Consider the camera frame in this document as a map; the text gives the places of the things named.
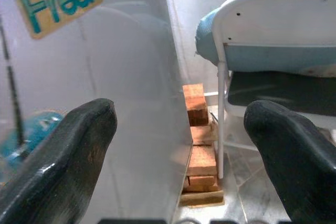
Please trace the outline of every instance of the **tiled floor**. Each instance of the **tiled floor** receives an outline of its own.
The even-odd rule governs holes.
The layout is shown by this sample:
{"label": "tiled floor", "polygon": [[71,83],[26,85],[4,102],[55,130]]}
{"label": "tiled floor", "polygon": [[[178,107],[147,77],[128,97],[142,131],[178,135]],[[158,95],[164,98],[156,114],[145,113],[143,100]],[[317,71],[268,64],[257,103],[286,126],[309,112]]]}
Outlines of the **tiled floor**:
{"label": "tiled floor", "polygon": [[[209,108],[217,115],[217,107]],[[255,146],[246,134],[243,118],[225,115],[226,141],[253,149]],[[259,152],[237,147],[224,147],[225,205],[206,208],[179,208],[177,219],[193,218],[202,224],[210,220],[232,220],[239,224],[276,224],[289,220],[282,203],[268,178]]]}

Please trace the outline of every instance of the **stack of wooden blocks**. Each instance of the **stack of wooden blocks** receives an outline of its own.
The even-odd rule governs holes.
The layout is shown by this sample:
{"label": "stack of wooden blocks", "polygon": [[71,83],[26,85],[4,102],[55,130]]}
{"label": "stack of wooden blocks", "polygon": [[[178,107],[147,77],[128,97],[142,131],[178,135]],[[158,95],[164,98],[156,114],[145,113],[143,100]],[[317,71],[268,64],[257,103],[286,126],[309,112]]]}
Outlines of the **stack of wooden blocks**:
{"label": "stack of wooden blocks", "polygon": [[182,206],[222,204],[223,190],[217,180],[214,141],[217,124],[209,120],[203,85],[183,86],[193,149],[180,199]]}

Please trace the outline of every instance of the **white metal chair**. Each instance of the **white metal chair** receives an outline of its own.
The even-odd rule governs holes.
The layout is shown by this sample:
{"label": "white metal chair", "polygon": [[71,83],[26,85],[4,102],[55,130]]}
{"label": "white metal chair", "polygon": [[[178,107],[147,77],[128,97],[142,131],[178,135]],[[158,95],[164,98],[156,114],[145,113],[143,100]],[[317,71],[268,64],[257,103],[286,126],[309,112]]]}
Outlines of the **white metal chair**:
{"label": "white metal chair", "polygon": [[336,77],[336,0],[227,0],[216,11],[219,178],[224,108],[244,116],[266,99],[336,129],[336,78],[317,78]]}

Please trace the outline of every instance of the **wooden block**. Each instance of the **wooden block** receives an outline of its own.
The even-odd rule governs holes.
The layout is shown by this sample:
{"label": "wooden block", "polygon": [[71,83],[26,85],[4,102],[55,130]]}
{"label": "wooden block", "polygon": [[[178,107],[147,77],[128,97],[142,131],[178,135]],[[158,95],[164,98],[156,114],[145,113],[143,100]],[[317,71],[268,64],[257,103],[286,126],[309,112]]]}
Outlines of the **wooden block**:
{"label": "wooden block", "polygon": [[218,191],[220,190],[220,187],[217,183],[217,180],[215,180],[215,183],[210,186],[203,186],[203,185],[196,185],[196,186],[187,186],[183,188],[184,193],[196,193],[196,192],[206,192],[206,191]]}
{"label": "wooden block", "polygon": [[194,146],[187,176],[216,175],[216,158],[213,146]]}
{"label": "wooden block", "polygon": [[203,85],[184,85],[183,92],[191,126],[206,125],[209,122]]}
{"label": "wooden block", "polygon": [[181,194],[180,206],[207,206],[224,202],[223,190],[207,193],[185,193]]}
{"label": "wooden block", "polygon": [[211,125],[190,127],[193,138],[193,145],[211,146],[217,140],[216,135],[212,131]]}
{"label": "wooden block", "polygon": [[188,179],[188,177],[185,177],[184,178],[184,181],[183,181],[183,190],[185,189],[185,188],[188,188],[189,187],[189,179]]}
{"label": "wooden block", "polygon": [[217,178],[216,176],[190,176],[189,185],[190,186],[211,186],[215,184]]}

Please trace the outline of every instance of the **chair seat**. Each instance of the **chair seat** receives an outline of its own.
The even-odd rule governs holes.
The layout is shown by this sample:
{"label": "chair seat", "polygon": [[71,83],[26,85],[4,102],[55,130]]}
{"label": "chair seat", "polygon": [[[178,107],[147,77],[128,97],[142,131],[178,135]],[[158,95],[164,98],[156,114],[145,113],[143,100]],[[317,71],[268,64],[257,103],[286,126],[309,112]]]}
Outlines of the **chair seat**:
{"label": "chair seat", "polygon": [[270,100],[296,112],[336,116],[336,78],[282,72],[234,72],[227,100],[237,106]]}

